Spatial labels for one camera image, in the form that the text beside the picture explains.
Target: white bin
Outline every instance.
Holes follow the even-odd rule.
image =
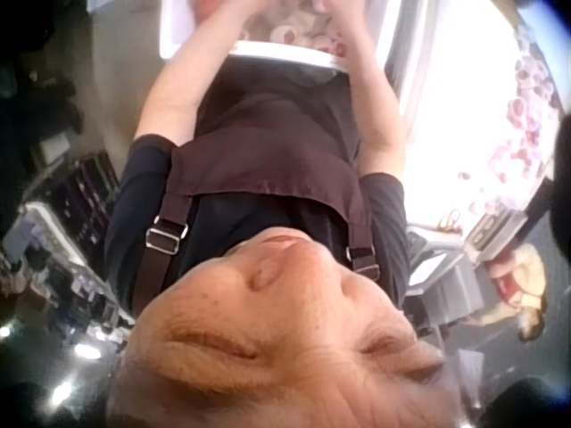
[[[378,63],[384,67],[393,42],[401,0],[368,0],[367,3],[368,27],[373,38],[377,40]],[[161,58],[168,60],[172,57],[193,34],[194,28],[194,13],[187,0],[162,0]],[[299,46],[240,40],[236,42],[230,54],[346,71],[344,59]]]

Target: floor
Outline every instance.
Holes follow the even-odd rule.
[[[40,77],[59,70],[74,81],[85,131],[72,141],[72,150],[107,150],[118,174],[145,95],[162,65],[159,7],[160,0],[115,0],[90,16],[78,2],[58,13],[56,33],[44,52],[26,58]],[[484,401],[528,375],[543,376],[556,385],[570,380],[569,269],[554,246],[547,217],[531,232],[529,241],[540,251],[549,273],[545,335],[522,345],[508,321],[479,330],[459,325],[446,341],[450,350],[480,350],[486,355]]]

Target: red apron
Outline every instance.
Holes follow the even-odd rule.
[[[338,85],[331,82],[330,87]],[[325,132],[311,111],[321,106],[308,102],[304,92],[288,100],[260,91],[235,104],[231,119],[216,124],[218,130],[172,149],[166,192],[146,233],[133,291],[135,316],[162,291],[170,261],[192,227],[187,222],[193,198],[203,194],[272,194],[321,202],[347,223],[353,271],[379,278],[368,205],[347,159],[357,141],[339,144],[349,135],[343,124],[337,133]]]

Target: person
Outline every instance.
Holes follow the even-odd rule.
[[[468,324],[490,325],[517,317],[518,335],[522,342],[540,337],[545,328],[543,313],[547,308],[547,282],[542,258],[535,247],[524,243],[501,254],[486,268],[498,288],[501,301],[486,313],[470,318]]]
[[[398,309],[405,129],[365,2],[327,1],[350,86],[223,64],[268,3],[222,3],[148,95],[106,241],[137,317],[108,424],[451,426],[442,353]]]

